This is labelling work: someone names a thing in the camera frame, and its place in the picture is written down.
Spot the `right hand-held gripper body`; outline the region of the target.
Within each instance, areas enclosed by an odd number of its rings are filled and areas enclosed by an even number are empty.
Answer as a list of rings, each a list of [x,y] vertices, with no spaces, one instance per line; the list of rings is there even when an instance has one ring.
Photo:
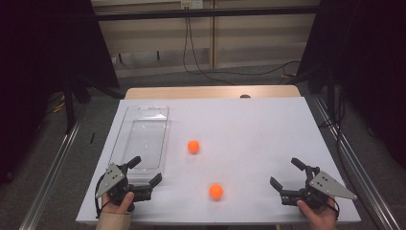
[[[305,172],[306,180],[304,187],[298,191],[285,190],[280,186],[282,205],[296,206],[301,200],[312,209],[327,206],[327,201],[332,197],[341,197],[356,200],[357,195],[347,187],[340,184],[328,173],[321,171],[319,167],[297,165],[300,171]]]

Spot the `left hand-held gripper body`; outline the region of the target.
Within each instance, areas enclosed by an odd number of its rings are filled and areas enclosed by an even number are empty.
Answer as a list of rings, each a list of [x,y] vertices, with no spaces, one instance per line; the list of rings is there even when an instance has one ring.
[[[111,163],[97,183],[95,198],[101,198],[107,194],[110,201],[118,206],[123,203],[128,193],[134,194],[133,202],[151,200],[151,185],[135,186],[128,181],[127,173],[135,166],[137,163],[126,163],[121,166]]]

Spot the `clear plastic tray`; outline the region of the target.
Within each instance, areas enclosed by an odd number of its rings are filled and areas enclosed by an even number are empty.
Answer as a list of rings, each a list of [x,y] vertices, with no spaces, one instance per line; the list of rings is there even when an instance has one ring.
[[[147,184],[164,170],[169,124],[167,106],[126,108],[110,162],[121,166],[136,156],[141,157],[141,162],[127,171],[131,184]]]

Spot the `person's left hand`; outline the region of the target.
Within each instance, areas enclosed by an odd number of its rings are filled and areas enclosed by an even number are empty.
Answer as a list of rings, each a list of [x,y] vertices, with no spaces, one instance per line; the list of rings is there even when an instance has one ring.
[[[104,194],[101,197],[101,210],[104,213],[126,215],[127,209],[133,203],[133,197],[134,194],[132,192],[128,192],[125,195],[122,203],[119,206],[117,206],[110,201],[110,197],[108,196],[108,194]]]

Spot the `person's right hand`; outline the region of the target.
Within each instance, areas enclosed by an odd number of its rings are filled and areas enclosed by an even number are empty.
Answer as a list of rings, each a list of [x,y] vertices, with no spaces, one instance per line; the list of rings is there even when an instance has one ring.
[[[310,230],[336,230],[337,217],[334,211],[335,199],[333,196],[327,200],[327,204],[327,208],[315,210],[311,209],[304,201],[297,201],[298,208],[309,221]]]

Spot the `white board sheet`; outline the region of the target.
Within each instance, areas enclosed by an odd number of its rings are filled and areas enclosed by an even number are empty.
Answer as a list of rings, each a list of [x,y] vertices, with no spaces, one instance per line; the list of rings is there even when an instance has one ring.
[[[295,207],[283,206],[269,181],[298,190],[305,173],[293,157],[338,172],[302,97],[269,99],[123,100],[119,104],[94,176],[106,170],[128,106],[167,106],[169,138],[162,182],[149,201],[138,202],[132,220],[149,225],[255,225],[300,223]],[[200,149],[192,154],[190,140]],[[223,196],[209,188],[220,184]]]

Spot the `black stand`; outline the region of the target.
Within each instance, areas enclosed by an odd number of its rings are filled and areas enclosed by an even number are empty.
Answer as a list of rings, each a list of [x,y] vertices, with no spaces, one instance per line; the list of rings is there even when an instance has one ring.
[[[80,104],[87,104],[91,100],[91,96],[87,91],[87,83],[87,79],[83,78],[65,78],[62,82],[67,117],[66,133],[70,133],[76,123],[74,98],[76,98]]]

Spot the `dark curtain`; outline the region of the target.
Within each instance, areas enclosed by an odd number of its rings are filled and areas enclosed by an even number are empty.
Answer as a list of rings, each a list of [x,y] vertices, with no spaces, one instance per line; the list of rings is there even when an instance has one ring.
[[[0,185],[28,151],[49,97],[119,85],[91,0],[0,0]]]
[[[320,0],[298,73],[329,77],[406,170],[406,0]]]

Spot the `black horizontal bar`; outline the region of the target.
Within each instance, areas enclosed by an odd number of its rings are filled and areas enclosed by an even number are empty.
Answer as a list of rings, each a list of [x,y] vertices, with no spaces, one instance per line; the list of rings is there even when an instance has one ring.
[[[203,9],[173,11],[133,11],[96,13],[98,21],[123,21],[144,19],[200,18],[221,16],[252,16],[281,14],[311,14],[321,9],[317,6],[276,7],[276,8],[245,8],[245,9]]]

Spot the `metal floor rail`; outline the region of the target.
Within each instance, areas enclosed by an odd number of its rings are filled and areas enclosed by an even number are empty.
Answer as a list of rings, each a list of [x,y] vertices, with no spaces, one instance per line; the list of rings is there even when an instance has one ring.
[[[371,178],[368,176],[366,170],[356,156],[355,151],[351,147],[347,137],[343,133],[341,126],[332,122],[330,115],[327,113],[327,104],[324,102],[321,96],[315,96],[314,101],[317,104],[324,121],[327,123],[329,131],[335,139],[340,159],[344,158],[347,161],[357,182],[365,193],[368,202],[372,206],[374,212],[377,214],[380,223],[383,225],[383,229],[401,230],[401,226],[395,218],[393,211],[381,193],[378,192]]]
[[[35,198],[32,202],[26,216],[24,217],[18,230],[35,230],[38,222],[44,212],[46,204],[50,198],[51,192],[55,187],[56,180],[65,162],[65,159],[76,139],[79,131],[81,120],[77,119],[71,126],[69,131],[64,135],[64,139],[56,153],[56,158],[48,170],[48,173],[43,180]]]

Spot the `white wall outlet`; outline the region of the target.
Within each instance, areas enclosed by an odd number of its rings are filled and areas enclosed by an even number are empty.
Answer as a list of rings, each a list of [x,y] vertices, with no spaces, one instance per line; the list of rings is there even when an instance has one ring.
[[[203,0],[181,0],[182,10],[202,10]]]

